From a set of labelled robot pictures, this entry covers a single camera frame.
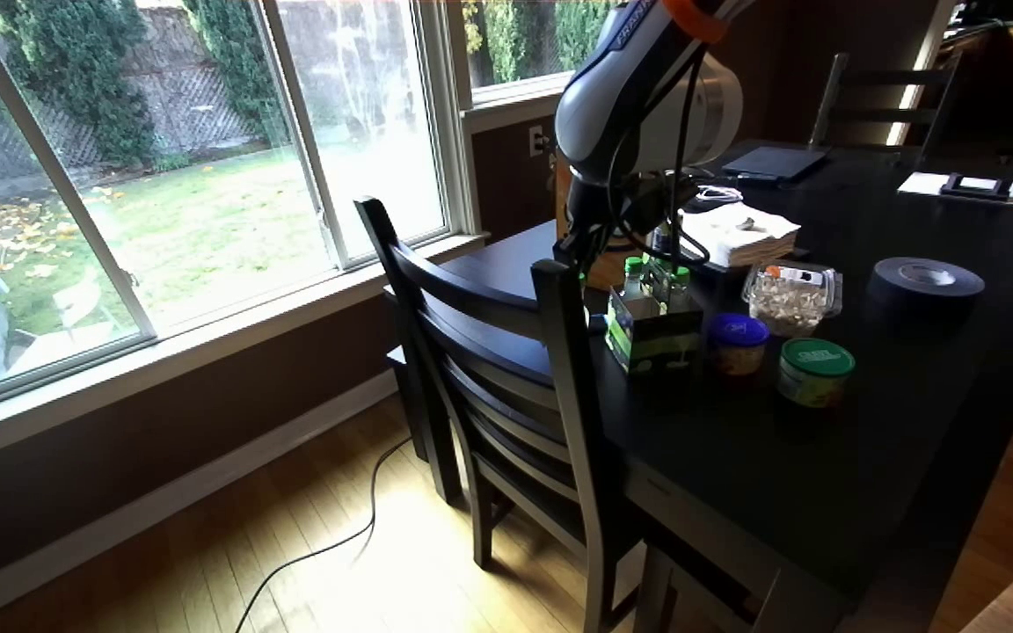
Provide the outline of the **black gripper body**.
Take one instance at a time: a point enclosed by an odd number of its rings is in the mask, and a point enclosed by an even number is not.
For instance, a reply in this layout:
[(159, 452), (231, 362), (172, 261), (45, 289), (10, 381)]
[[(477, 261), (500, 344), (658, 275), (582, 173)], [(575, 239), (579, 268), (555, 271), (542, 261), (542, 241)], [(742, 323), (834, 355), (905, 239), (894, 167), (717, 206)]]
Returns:
[(689, 174), (647, 173), (620, 183), (571, 174), (565, 232), (555, 239), (555, 256), (573, 271), (586, 271), (615, 232), (647, 235), (694, 197), (696, 183)]

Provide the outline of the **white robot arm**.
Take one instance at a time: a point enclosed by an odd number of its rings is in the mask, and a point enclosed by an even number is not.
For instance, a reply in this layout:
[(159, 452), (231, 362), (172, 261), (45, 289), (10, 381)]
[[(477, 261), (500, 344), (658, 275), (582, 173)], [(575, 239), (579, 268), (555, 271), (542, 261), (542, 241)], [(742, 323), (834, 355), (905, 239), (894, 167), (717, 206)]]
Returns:
[[(753, 0), (620, 0), (555, 102), (555, 146), (571, 166), (571, 227), (552, 254), (586, 271), (615, 232), (639, 239), (677, 210), (696, 76)], [(636, 167), (639, 131), (677, 99), (676, 152)]]

